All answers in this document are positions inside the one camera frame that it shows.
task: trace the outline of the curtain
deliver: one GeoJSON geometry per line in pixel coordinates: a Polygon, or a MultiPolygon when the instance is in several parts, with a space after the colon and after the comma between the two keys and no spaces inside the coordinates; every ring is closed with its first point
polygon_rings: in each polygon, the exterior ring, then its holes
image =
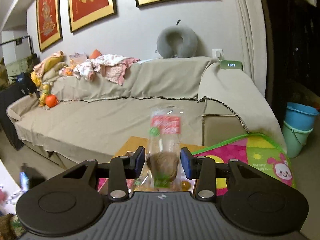
{"type": "Polygon", "coordinates": [[[267,42],[261,0],[236,0],[244,54],[244,72],[265,96],[267,79],[267,42]]]}

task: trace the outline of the power outlet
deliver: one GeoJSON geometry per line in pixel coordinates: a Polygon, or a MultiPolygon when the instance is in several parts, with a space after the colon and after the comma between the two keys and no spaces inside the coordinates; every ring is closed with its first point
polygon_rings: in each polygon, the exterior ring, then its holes
{"type": "Polygon", "coordinates": [[[212,57],[217,58],[219,60],[223,60],[223,49],[213,49],[212,57]]]}

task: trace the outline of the pink bunny cartoon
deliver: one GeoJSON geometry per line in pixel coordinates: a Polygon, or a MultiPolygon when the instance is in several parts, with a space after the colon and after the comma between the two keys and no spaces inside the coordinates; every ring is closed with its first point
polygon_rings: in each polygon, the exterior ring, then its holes
{"type": "Polygon", "coordinates": [[[283,183],[292,186],[292,174],[288,162],[283,153],[280,153],[279,157],[281,161],[277,161],[275,158],[268,158],[267,163],[273,164],[273,172],[283,183]]]}

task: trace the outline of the bucket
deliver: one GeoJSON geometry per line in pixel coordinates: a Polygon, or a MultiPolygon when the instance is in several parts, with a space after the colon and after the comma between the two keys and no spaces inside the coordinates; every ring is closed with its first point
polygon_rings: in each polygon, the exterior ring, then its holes
{"type": "Polygon", "coordinates": [[[312,131],[313,128],[309,131],[298,130],[284,122],[282,134],[287,145],[287,156],[289,158],[294,158],[299,155],[302,147],[306,145],[308,136],[312,131]]]}
{"type": "Polygon", "coordinates": [[[318,114],[317,109],[311,106],[288,102],[284,121],[298,130],[309,131],[318,114]]]}

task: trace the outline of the floor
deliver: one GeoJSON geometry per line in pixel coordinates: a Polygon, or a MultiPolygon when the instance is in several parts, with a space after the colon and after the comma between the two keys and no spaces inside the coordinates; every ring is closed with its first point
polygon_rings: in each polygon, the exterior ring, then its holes
{"type": "MultiPolygon", "coordinates": [[[[26,146],[17,152],[9,144],[3,131],[0,131],[0,159],[16,182],[19,182],[20,167],[23,163],[36,167],[47,179],[63,171],[55,163],[26,146]]],[[[320,118],[315,123],[308,144],[291,162],[298,190],[309,202],[309,215],[301,231],[312,240],[320,240],[320,118]]]]}

